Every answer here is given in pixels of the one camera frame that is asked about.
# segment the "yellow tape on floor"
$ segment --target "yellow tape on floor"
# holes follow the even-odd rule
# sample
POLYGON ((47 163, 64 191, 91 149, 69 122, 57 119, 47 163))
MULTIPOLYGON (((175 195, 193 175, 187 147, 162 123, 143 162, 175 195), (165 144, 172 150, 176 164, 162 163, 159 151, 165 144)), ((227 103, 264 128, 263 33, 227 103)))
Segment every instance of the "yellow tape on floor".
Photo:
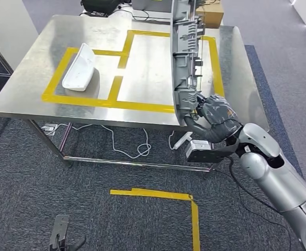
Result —
POLYGON ((200 251, 199 220, 198 214, 198 206, 193 201, 193 197, 192 195, 187 193, 165 192, 165 191, 148 190, 141 188, 132 188, 131 190, 111 189, 109 190, 109 194, 191 201, 192 244, 193 247, 193 251, 200 251))

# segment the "white plug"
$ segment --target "white plug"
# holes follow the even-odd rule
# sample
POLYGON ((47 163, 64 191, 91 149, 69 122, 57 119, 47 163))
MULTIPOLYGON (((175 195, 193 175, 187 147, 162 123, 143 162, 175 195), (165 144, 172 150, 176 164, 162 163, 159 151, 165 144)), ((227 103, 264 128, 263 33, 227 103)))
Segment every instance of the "white plug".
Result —
POLYGON ((187 141, 191 141, 192 138, 190 137, 193 134, 193 132, 187 132, 184 134, 183 137, 181 137, 179 141, 176 142, 175 145, 173 147, 173 149, 177 150, 184 142, 187 141))

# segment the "metal table top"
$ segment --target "metal table top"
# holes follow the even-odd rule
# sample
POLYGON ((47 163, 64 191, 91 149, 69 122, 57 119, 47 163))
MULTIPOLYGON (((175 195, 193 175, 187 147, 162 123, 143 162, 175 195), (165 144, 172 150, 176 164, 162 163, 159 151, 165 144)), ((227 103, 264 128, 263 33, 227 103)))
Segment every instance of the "metal table top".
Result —
MULTIPOLYGON (((79 48, 85 42, 96 50, 121 52, 128 30, 169 33, 170 27, 124 16, 54 16, 0 92, 0 117, 180 129, 174 113, 70 105, 66 101, 42 99, 67 48, 79 48)), ((269 130, 239 30, 221 26, 220 29, 206 29, 205 35, 215 38, 225 96, 240 121, 253 122, 269 130)), ((204 66, 199 69, 203 75, 200 89, 204 95, 209 95, 213 93, 214 77, 208 43, 203 42, 202 54, 204 66)), ((96 57, 96 70, 86 91, 63 89, 60 76, 54 87, 54 95, 105 100, 111 95, 115 76, 121 75, 122 80, 116 97, 117 101, 162 107, 173 105, 168 37, 134 36, 124 69, 119 69, 120 56, 116 53, 113 56, 102 53, 96 57)))

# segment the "black device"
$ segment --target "black device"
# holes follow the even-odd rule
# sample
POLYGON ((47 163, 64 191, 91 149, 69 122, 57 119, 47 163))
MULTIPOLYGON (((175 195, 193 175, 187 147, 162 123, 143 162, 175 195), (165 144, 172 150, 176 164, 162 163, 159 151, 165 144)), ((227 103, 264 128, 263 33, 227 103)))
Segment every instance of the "black device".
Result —
POLYGON ((57 215, 55 218, 54 226, 49 242, 49 251, 78 251, 85 243, 86 236, 84 235, 75 244, 66 244, 68 223, 69 215, 57 215))
POLYGON ((81 0, 82 5, 87 12, 99 12, 105 14, 113 13, 120 0, 81 0))

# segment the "gray robotic hand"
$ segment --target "gray robotic hand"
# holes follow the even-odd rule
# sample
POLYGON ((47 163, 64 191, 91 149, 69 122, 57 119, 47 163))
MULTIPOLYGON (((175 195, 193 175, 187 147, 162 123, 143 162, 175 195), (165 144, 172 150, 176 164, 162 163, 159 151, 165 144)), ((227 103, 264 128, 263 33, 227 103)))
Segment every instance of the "gray robotic hand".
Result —
POLYGON ((199 134, 211 143, 219 143, 242 127, 236 113, 224 97, 211 95, 208 98, 204 98, 199 95, 199 99, 198 114, 205 118, 211 127, 204 128, 190 116, 184 117, 185 123, 190 127, 190 131, 199 134))

